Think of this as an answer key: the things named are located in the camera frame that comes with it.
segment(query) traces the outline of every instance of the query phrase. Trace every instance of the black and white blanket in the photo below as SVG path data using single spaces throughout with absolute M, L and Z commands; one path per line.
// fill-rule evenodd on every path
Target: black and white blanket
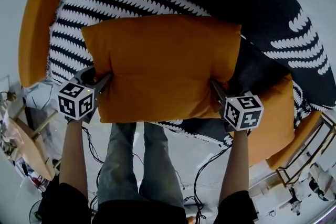
M 62 83 L 92 64 L 81 27 L 112 18 L 173 13 L 214 16 L 242 24 L 242 44 L 231 80 L 236 94 L 246 90 L 258 94 L 290 71 L 296 126 L 312 110 L 336 107 L 336 85 L 323 44 L 296 0 L 62 0 L 51 27 L 52 79 Z M 221 120 L 158 124 L 230 146 Z

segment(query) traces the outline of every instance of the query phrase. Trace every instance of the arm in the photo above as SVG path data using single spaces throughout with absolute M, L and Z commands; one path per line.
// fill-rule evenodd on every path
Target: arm
M 59 182 L 79 190 L 88 199 L 88 183 L 83 150 L 82 122 L 68 124 L 63 146 Z
M 230 152 L 219 204 L 228 196 L 238 191 L 248 191 L 248 145 L 247 132 L 235 132 L 233 146 Z

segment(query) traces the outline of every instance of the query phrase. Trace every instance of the black shirt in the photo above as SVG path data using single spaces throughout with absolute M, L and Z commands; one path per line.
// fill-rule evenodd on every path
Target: black shirt
M 60 184 L 43 217 L 49 223 L 91 223 L 88 201 L 77 189 Z M 103 223 L 173 223 L 186 224 L 185 211 L 159 201 L 113 200 L 102 203 L 92 222 Z M 253 205 L 247 191 L 225 198 L 219 208 L 215 224 L 253 223 Z

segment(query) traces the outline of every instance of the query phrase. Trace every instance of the chair leg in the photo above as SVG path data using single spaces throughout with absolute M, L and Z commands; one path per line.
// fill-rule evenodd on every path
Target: chair leg
M 57 168 L 57 166 L 58 166 L 58 165 L 60 165 L 60 163 L 61 163 L 61 160 L 62 160 L 62 159 L 60 159 L 60 160 L 59 160 L 59 161 L 58 161 L 58 162 L 57 162 L 57 163 L 54 165 L 54 169 L 56 169 L 56 168 Z
M 20 116 L 20 114 L 24 111 L 24 109 L 27 107 L 27 105 L 26 104 L 24 104 L 23 106 L 21 106 L 21 108 L 19 109 L 19 111 L 15 114 L 15 116 L 13 117 L 13 120 L 14 121 L 16 121 L 18 118 L 19 118 L 19 116 Z
M 57 113 L 58 113 L 57 111 L 54 111 L 53 114 L 49 116 L 49 118 L 43 121 L 43 123 L 32 133 L 31 139 L 35 141 L 36 138 L 39 136 L 39 133 L 43 130 L 45 126 L 47 126 L 47 124 L 51 121 L 51 119 L 57 115 Z

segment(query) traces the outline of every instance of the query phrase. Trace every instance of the gray pants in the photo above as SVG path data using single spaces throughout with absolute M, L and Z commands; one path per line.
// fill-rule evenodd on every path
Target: gray pants
M 163 128 L 144 124 L 144 176 L 138 191 L 133 173 L 136 123 L 112 125 L 109 148 L 98 184 L 98 204 L 111 200 L 157 200 L 183 208 L 183 196 L 168 154 Z

